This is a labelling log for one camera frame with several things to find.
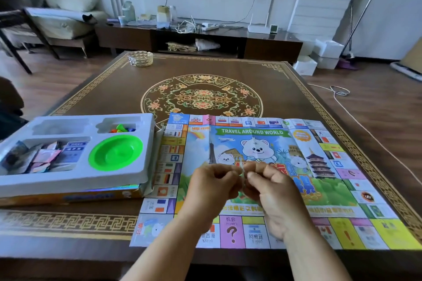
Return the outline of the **glass ashtray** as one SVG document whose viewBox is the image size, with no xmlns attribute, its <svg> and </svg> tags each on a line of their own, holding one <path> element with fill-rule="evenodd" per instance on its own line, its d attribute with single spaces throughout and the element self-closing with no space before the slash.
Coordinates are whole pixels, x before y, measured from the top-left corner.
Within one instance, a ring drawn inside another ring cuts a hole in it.
<svg viewBox="0 0 422 281">
<path fill-rule="evenodd" d="M 153 64 L 154 55 L 149 51 L 132 51 L 127 53 L 128 62 L 136 67 L 148 67 Z"/>
</svg>

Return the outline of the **dark bag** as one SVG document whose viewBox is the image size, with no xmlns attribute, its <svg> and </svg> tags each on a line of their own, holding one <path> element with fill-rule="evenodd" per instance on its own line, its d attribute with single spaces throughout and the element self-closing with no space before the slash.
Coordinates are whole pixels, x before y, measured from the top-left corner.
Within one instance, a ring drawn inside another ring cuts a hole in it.
<svg viewBox="0 0 422 281">
<path fill-rule="evenodd" d="M 28 121 L 23 116 L 24 101 L 12 82 L 0 76 L 0 141 L 22 128 Z"/>
</svg>

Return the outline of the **pale green water bottle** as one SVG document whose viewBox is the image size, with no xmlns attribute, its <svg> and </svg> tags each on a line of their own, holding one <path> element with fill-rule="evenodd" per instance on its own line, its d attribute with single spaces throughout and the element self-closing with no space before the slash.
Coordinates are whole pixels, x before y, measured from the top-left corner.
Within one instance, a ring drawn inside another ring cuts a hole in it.
<svg viewBox="0 0 422 281">
<path fill-rule="evenodd" d="M 136 21 L 135 9 L 131 1 L 124 1 L 122 15 L 126 23 Z"/>
</svg>

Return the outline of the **green plastic bowl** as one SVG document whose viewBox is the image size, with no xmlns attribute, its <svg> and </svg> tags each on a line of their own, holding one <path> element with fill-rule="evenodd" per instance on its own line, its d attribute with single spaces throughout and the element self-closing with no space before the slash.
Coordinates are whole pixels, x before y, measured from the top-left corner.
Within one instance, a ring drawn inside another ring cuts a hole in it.
<svg viewBox="0 0 422 281">
<path fill-rule="evenodd" d="M 117 171 L 132 164 L 144 149 L 134 135 L 114 135 L 98 143 L 90 152 L 89 165 L 98 171 Z"/>
</svg>

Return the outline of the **white plastic bag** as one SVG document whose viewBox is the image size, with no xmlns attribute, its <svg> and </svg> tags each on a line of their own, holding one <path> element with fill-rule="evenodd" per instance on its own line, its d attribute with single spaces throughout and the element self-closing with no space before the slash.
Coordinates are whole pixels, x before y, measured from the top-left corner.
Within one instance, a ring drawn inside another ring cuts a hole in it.
<svg viewBox="0 0 422 281">
<path fill-rule="evenodd" d="M 195 39 L 195 46 L 198 51 L 208 51 L 213 49 L 219 49 L 220 44 L 208 39 Z"/>
</svg>

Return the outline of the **white plastic tray insert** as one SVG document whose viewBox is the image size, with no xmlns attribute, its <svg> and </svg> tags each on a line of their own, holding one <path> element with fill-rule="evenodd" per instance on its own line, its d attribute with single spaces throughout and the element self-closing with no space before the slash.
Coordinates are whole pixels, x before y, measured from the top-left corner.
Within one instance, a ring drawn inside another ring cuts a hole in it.
<svg viewBox="0 0 422 281">
<path fill-rule="evenodd" d="M 111 127 L 117 124 L 136 131 L 109 133 Z M 120 170 L 95 170 L 88 163 L 90 152 L 98 143 L 114 135 L 139 137 L 144 144 L 142 154 Z M 148 181 L 154 135 L 155 118 L 152 113 L 37 117 L 0 142 L 0 150 L 7 150 L 18 141 L 31 147 L 56 140 L 88 140 L 86 150 L 71 171 L 0 176 L 0 197 L 72 193 L 145 183 Z"/>
</svg>

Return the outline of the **person's left hand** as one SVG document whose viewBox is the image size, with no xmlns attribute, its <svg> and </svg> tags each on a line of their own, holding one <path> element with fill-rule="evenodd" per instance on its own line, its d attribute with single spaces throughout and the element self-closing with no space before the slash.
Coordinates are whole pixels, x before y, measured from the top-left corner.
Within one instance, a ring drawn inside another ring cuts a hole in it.
<svg viewBox="0 0 422 281">
<path fill-rule="evenodd" d="M 228 201 L 227 179 L 240 176 L 240 173 L 240 167 L 225 164 L 203 165 L 195 169 L 178 218 L 205 233 Z"/>
</svg>

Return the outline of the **orange game box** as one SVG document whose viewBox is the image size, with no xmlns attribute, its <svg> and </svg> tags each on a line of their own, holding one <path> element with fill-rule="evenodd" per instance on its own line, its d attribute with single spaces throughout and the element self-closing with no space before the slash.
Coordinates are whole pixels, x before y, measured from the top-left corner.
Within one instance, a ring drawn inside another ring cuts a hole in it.
<svg viewBox="0 0 422 281">
<path fill-rule="evenodd" d="M 155 132 L 153 148 L 149 163 L 148 181 L 142 184 L 132 184 L 120 187 L 89 189 L 72 193 L 50 193 L 0 197 L 0 207 L 19 207 L 33 205 L 71 204 L 99 200 L 120 200 L 143 198 L 153 191 L 154 173 L 158 159 L 161 140 L 165 127 Z"/>
</svg>

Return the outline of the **pile of colourful game pieces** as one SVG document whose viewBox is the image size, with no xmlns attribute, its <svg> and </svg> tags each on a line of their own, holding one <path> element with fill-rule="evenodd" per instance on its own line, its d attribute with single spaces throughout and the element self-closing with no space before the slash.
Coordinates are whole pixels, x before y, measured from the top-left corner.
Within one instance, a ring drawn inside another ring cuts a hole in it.
<svg viewBox="0 0 422 281">
<path fill-rule="evenodd" d="M 134 132 L 136 131 L 135 128 L 126 127 L 123 124 L 113 125 L 109 130 L 109 133 L 127 133 L 127 132 Z"/>
</svg>

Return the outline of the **person's left forearm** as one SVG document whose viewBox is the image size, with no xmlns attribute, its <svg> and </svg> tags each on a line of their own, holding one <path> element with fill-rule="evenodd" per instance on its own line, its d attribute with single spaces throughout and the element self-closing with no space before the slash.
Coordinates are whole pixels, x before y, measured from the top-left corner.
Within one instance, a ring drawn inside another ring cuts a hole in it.
<svg viewBox="0 0 422 281">
<path fill-rule="evenodd" d="M 185 281 L 196 245 L 219 212 L 180 212 L 120 281 Z"/>
</svg>

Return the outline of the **dark wooden television stand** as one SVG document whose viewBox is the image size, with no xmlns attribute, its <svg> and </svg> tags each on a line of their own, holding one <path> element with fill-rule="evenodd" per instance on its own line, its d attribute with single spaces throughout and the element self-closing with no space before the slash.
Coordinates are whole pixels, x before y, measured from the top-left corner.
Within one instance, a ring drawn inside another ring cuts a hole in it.
<svg viewBox="0 0 422 281">
<path fill-rule="evenodd" d="M 292 33 L 249 33 L 245 27 L 220 27 L 211 31 L 178 33 L 170 29 L 153 26 L 122 26 L 119 23 L 95 25 L 99 46 L 109 48 L 114 57 L 119 50 L 144 50 L 158 54 L 192 55 L 211 58 L 286 61 L 295 63 L 303 42 Z M 170 50 L 169 43 L 195 46 L 196 40 L 207 40 L 219 44 L 210 50 Z"/>
</svg>

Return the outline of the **person's right forearm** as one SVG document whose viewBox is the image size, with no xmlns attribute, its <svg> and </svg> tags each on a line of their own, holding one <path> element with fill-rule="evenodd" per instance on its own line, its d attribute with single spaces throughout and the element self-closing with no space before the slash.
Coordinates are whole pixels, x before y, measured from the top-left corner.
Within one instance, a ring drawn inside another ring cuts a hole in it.
<svg viewBox="0 0 422 281">
<path fill-rule="evenodd" d="M 283 242 L 294 281 L 352 281 L 344 264 L 312 221 L 288 227 Z"/>
</svg>

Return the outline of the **pile of play money cards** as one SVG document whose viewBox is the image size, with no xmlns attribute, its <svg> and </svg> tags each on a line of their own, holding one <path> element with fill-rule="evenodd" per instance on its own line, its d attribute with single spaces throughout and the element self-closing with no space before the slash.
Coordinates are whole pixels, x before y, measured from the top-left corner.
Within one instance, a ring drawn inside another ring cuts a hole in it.
<svg viewBox="0 0 422 281">
<path fill-rule="evenodd" d="M 88 140 L 52 141 L 29 147 L 22 141 L 0 150 L 0 176 L 73 170 Z"/>
</svg>

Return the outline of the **beige folded cloth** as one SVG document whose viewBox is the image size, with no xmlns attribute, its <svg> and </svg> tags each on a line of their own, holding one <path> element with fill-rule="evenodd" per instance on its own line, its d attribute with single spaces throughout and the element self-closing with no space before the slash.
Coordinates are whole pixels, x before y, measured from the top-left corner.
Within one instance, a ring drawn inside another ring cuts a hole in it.
<svg viewBox="0 0 422 281">
<path fill-rule="evenodd" d="M 167 42 L 168 51 L 171 52 L 196 52 L 198 50 L 195 44 L 180 44 L 177 42 Z"/>
</svg>

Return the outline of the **colourful paper game board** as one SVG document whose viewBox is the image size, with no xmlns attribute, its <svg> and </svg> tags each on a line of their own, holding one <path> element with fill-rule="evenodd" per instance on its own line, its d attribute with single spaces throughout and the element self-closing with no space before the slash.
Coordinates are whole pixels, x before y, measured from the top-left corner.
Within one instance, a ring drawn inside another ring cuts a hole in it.
<svg viewBox="0 0 422 281">
<path fill-rule="evenodd" d="M 195 166 L 265 162 L 291 177 L 333 249 L 422 250 L 359 166 L 316 120 L 170 114 L 154 188 L 130 247 L 147 247 L 177 216 Z"/>
</svg>

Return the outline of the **white cardboard box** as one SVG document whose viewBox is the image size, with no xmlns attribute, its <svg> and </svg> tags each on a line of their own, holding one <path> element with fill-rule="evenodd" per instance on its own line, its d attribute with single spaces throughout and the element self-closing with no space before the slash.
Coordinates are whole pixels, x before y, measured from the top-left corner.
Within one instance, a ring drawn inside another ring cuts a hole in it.
<svg viewBox="0 0 422 281">
<path fill-rule="evenodd" d="M 313 76 L 317 62 L 309 56 L 300 55 L 293 64 L 293 69 L 301 76 Z"/>
<path fill-rule="evenodd" d="M 339 58 L 325 58 L 312 52 L 310 58 L 314 60 L 318 69 L 334 70 L 339 62 Z"/>
<path fill-rule="evenodd" d="M 316 39 L 312 53 L 321 58 L 339 59 L 344 45 L 333 40 Z"/>
</svg>

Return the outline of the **white router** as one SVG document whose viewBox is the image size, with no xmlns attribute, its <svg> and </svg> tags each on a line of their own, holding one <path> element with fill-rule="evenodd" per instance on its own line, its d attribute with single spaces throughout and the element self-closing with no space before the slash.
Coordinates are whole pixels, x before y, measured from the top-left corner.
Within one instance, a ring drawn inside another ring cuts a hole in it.
<svg viewBox="0 0 422 281">
<path fill-rule="evenodd" d="M 267 13 L 266 22 L 264 25 L 253 24 L 252 23 L 253 17 L 254 17 L 254 14 L 252 14 L 250 23 L 247 27 L 247 30 L 249 33 L 271 34 L 271 28 L 268 26 L 269 13 Z"/>
</svg>

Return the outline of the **beige sofa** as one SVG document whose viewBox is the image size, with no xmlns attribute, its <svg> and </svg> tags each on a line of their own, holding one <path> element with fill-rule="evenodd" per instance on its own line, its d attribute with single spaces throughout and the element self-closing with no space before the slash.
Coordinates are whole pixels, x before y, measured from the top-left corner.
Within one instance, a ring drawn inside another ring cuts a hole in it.
<svg viewBox="0 0 422 281">
<path fill-rule="evenodd" d="M 24 10 L 51 45 L 81 48 L 85 59 L 87 46 L 96 38 L 95 25 L 108 19 L 108 14 L 100 10 L 78 12 L 36 7 Z"/>
</svg>

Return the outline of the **brown cardboard sheet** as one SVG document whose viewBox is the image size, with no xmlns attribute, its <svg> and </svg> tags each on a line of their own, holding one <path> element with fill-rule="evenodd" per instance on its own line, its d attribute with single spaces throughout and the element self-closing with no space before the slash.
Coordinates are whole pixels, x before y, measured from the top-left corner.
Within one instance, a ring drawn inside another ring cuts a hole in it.
<svg viewBox="0 0 422 281">
<path fill-rule="evenodd" d="M 407 52 L 400 64 L 422 75 L 422 36 Z"/>
</svg>

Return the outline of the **black metal chair frame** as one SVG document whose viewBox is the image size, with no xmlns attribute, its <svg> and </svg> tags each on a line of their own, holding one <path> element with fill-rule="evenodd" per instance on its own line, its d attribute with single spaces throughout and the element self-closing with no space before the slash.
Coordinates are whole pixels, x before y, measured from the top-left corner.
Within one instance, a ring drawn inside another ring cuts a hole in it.
<svg viewBox="0 0 422 281">
<path fill-rule="evenodd" d="M 53 49 L 53 47 L 49 44 L 48 40 L 45 38 L 44 34 L 41 30 L 37 27 L 37 25 L 33 22 L 33 20 L 29 17 L 25 10 L 10 10 L 0 12 L 0 40 L 5 46 L 6 53 L 9 57 L 13 57 L 19 65 L 29 74 L 32 75 L 32 71 L 28 68 L 24 60 L 18 54 L 14 45 L 9 41 L 7 36 L 3 33 L 2 29 L 10 28 L 22 24 L 27 24 L 31 31 L 35 33 L 35 35 L 39 38 L 41 43 L 46 46 L 49 50 L 50 54 L 57 60 L 60 60 L 59 55 Z"/>
</svg>

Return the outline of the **person's right hand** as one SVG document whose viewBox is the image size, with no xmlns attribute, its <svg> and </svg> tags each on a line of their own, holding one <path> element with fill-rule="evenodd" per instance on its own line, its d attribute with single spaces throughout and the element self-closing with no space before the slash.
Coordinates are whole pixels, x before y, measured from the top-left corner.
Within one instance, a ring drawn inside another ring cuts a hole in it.
<svg viewBox="0 0 422 281">
<path fill-rule="evenodd" d="M 266 163 L 247 162 L 250 172 L 256 172 L 273 182 L 267 193 L 251 193 L 244 185 L 244 194 L 262 207 L 270 233 L 283 240 L 288 227 L 312 221 L 303 198 L 289 175 Z"/>
</svg>

